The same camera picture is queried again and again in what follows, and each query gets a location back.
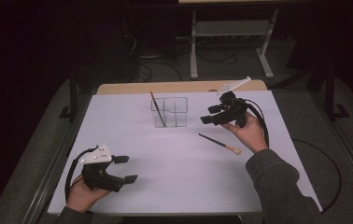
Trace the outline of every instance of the person's left hand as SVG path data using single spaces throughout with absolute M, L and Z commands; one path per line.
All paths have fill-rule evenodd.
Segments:
M 66 207 L 75 211 L 85 213 L 101 198 L 110 193 L 106 189 L 90 189 L 84 183 L 83 177 L 79 175 L 75 180 L 69 192 Z

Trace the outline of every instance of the table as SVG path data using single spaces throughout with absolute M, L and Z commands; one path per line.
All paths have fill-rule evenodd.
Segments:
M 101 86 L 98 94 L 92 97 L 48 212 L 60 214 L 64 208 L 64 181 L 71 161 L 81 151 L 103 143 L 108 143 L 116 156 L 130 156 L 128 163 L 111 164 L 107 169 L 109 174 L 139 177 L 134 184 L 100 200 L 92 208 L 96 214 L 128 217 L 260 212 L 259 197 L 244 168 L 252 153 L 231 133 L 219 126 L 204 125 L 198 118 L 208 115 L 208 106 L 219 104 L 219 96 L 211 90 L 217 90 L 220 83 L 227 82 Z M 258 90 L 253 91 L 251 85 L 257 86 Z M 249 91 L 236 89 L 234 93 L 260 105 L 266 117 L 271 148 L 297 168 L 301 175 L 298 182 L 301 192 L 311 196 L 320 207 L 273 94 L 263 87 L 261 81 L 254 80 L 241 87 Z M 155 92 L 156 97 L 187 97 L 188 127 L 154 128 L 148 90 Z M 240 147 L 243 153 L 237 156 L 197 133 Z M 81 165 L 77 167 L 74 176 L 81 168 Z

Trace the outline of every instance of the dark gray sleeve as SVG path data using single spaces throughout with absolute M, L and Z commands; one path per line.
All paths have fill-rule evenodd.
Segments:
M 316 203 L 304 197 L 296 185 L 299 172 L 273 150 L 253 155 L 246 168 L 259 194 L 266 224 L 319 223 Z
M 54 224 L 90 224 L 92 223 L 92 217 L 93 215 L 81 213 L 68 207 L 64 207 Z

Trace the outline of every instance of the hand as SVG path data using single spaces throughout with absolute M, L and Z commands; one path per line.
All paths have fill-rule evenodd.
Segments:
M 268 148 L 259 120 L 248 112 L 246 112 L 246 126 L 243 128 L 238 124 L 232 125 L 231 123 L 225 123 L 221 126 L 233 133 L 253 153 Z
M 66 206 L 79 212 L 87 212 L 101 198 L 105 197 L 109 190 L 90 189 L 83 181 L 83 177 L 79 175 L 69 192 Z

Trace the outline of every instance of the person's right hand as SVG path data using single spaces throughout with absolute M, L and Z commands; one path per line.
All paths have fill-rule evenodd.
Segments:
M 249 112 L 246 112 L 246 126 L 243 128 L 238 126 L 238 124 L 232 125 L 231 123 L 225 123 L 221 126 L 233 133 L 253 153 L 268 148 L 259 120 Z

